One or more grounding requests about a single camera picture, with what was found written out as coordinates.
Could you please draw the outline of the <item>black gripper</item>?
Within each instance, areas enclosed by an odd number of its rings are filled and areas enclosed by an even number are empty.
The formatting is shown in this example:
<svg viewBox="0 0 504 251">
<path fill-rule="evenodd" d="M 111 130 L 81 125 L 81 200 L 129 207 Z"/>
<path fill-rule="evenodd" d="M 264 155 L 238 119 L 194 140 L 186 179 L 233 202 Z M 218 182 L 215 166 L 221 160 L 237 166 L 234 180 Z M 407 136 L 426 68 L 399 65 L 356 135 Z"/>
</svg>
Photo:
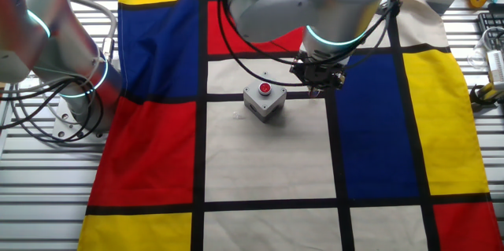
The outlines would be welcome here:
<svg viewBox="0 0 504 251">
<path fill-rule="evenodd" d="M 314 97 L 318 97 L 327 88 L 340 89 L 346 80 L 342 65 L 317 65 L 314 63 L 297 63 L 291 66 L 294 74 Z"/>
</svg>

